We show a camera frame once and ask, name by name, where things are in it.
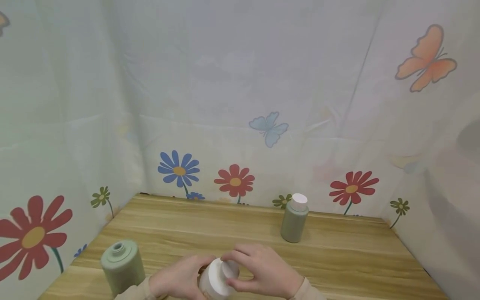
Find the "red flower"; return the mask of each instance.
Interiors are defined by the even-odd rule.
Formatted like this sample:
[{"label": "red flower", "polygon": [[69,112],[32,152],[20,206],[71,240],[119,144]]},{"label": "red flower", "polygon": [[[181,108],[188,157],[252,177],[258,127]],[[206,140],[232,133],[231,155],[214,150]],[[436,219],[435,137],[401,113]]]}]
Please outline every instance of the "red flower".
[{"label": "red flower", "polygon": [[340,201],[340,205],[346,205],[351,198],[353,204],[358,204],[361,202],[359,193],[368,196],[373,195],[375,189],[367,187],[376,184],[380,180],[378,178],[373,178],[367,181],[371,175],[371,171],[366,172],[363,176],[362,172],[355,173],[355,176],[353,176],[353,172],[348,172],[345,176],[347,183],[341,181],[332,182],[330,187],[339,190],[330,192],[330,196],[338,196],[333,202]]},{"label": "red flower", "polygon": [[50,206],[43,212],[43,200],[40,196],[33,196],[28,200],[28,215],[25,215],[22,208],[14,208],[10,215],[18,226],[10,220],[0,220],[0,236],[4,238],[17,239],[9,244],[0,247],[0,263],[9,260],[14,254],[17,254],[8,264],[0,269],[0,281],[10,276],[25,258],[19,280],[25,279],[32,270],[32,264],[35,263],[37,269],[41,269],[48,263],[48,254],[44,246],[51,247],[60,259],[56,248],[60,247],[67,240],[65,233],[49,233],[52,230],[64,225],[72,218],[72,210],[67,209],[56,218],[54,215],[58,212],[63,203],[63,196],[56,197]]},{"label": "red flower", "polygon": [[245,196],[247,191],[251,192],[253,187],[252,181],[255,180],[253,175],[247,175],[250,169],[243,168],[240,171],[239,165],[231,165],[230,173],[226,170],[218,171],[218,174],[221,178],[215,179],[214,182],[218,184],[223,184],[220,187],[222,192],[230,191],[230,197]]}]

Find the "beige sleeve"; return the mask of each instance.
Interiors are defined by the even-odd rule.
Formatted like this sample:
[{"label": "beige sleeve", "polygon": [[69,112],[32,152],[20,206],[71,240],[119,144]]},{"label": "beige sleeve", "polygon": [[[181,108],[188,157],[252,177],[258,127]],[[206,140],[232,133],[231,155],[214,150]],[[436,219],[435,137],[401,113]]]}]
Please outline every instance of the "beige sleeve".
[{"label": "beige sleeve", "polygon": [[115,300],[156,300],[156,297],[150,292],[148,280],[150,276],[138,286],[131,286],[123,293],[117,295]]},{"label": "beige sleeve", "polygon": [[327,300],[319,290],[312,287],[307,278],[304,279],[298,292],[290,300]]}]

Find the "curtain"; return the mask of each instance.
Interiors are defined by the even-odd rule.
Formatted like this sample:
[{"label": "curtain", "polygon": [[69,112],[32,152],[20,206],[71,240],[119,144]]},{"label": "curtain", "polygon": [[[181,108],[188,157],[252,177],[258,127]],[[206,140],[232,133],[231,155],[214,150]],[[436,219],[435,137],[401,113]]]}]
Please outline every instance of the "curtain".
[{"label": "curtain", "polygon": [[[480,292],[475,0],[0,2],[0,288],[38,297],[136,192],[382,217]],[[31,288],[22,286],[27,283]]]}]

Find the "wood grain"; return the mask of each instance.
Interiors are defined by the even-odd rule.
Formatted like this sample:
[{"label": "wood grain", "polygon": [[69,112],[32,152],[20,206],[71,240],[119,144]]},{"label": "wood grain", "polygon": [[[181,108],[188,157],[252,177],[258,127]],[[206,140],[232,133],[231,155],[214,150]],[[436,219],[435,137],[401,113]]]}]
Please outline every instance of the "wood grain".
[{"label": "wood grain", "polygon": [[447,299],[383,220],[310,213],[302,241],[290,244],[279,234],[282,216],[280,209],[138,194],[40,299],[111,299],[99,261],[122,239],[138,243],[148,274],[188,253],[220,256],[235,243],[262,243],[332,300]]}]

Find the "green bottle without cap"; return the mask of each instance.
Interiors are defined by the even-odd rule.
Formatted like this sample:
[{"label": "green bottle without cap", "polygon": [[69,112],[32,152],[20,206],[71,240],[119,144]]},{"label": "green bottle without cap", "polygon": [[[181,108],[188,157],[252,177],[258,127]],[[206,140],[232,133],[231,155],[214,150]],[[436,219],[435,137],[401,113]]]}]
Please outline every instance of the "green bottle without cap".
[{"label": "green bottle without cap", "polygon": [[100,259],[113,297],[145,280],[144,264],[137,244],[121,240],[108,247]]},{"label": "green bottle without cap", "polygon": [[292,200],[287,203],[285,208],[280,229],[280,235],[284,240],[290,243],[298,243],[301,240],[307,215],[307,197],[298,193],[293,194]]}]

